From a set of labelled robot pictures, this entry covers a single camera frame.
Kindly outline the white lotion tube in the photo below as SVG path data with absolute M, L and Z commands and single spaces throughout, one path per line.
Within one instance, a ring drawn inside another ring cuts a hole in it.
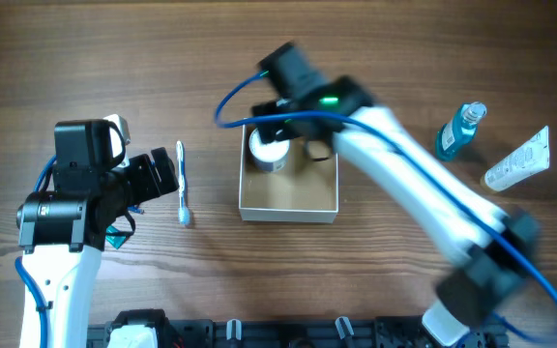
M 481 185 L 500 192 L 541 173 L 550 165 L 549 127 L 543 127 L 531 139 L 489 168 L 481 177 Z

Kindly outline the white round jar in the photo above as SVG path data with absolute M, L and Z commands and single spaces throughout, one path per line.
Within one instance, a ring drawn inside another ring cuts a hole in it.
M 249 151 L 255 166 L 265 172 L 276 172 L 281 170 L 286 164 L 290 142 L 274 141 L 264 144 L 261 141 L 260 132 L 254 129 L 249 136 Z

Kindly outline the red green toothpaste tube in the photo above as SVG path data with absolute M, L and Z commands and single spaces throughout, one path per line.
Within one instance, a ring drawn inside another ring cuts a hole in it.
M 115 249 L 119 249 L 132 235 L 132 231 L 121 231 L 114 226 L 108 226 L 105 240 Z

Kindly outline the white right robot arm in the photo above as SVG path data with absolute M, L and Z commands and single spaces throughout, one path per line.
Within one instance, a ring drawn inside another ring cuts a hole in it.
M 328 79 L 293 43 L 258 66 L 256 78 L 267 78 L 278 95 L 251 109 L 262 137 L 322 141 L 386 191 L 453 264 L 422 317 L 438 345 L 461 345 L 538 276 L 537 222 L 525 212 L 508 215 L 463 185 L 355 79 Z

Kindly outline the blue mouthwash bottle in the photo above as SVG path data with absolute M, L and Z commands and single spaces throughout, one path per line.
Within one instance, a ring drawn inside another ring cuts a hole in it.
M 475 137 L 478 125 L 486 113 L 487 108 L 480 101 L 462 104 L 452 120 L 437 133 L 436 157 L 443 161 L 453 160 L 459 150 Z

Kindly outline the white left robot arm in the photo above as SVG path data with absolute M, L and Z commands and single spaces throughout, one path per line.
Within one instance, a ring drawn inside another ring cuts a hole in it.
M 121 163 L 113 143 L 126 139 L 112 121 L 63 121 L 54 128 L 53 188 L 31 192 L 16 214 L 25 286 L 22 347 L 82 347 L 107 229 L 129 208 L 178 188 L 165 148 Z

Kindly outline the blue white toothbrush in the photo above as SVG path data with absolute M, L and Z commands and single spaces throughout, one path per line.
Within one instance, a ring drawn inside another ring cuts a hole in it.
M 187 205 L 187 180 L 185 169 L 185 149 L 183 143 L 178 140 L 176 142 L 176 157 L 178 161 L 178 184 L 179 184 L 179 208 L 178 219 L 184 226 L 191 225 L 191 212 Z

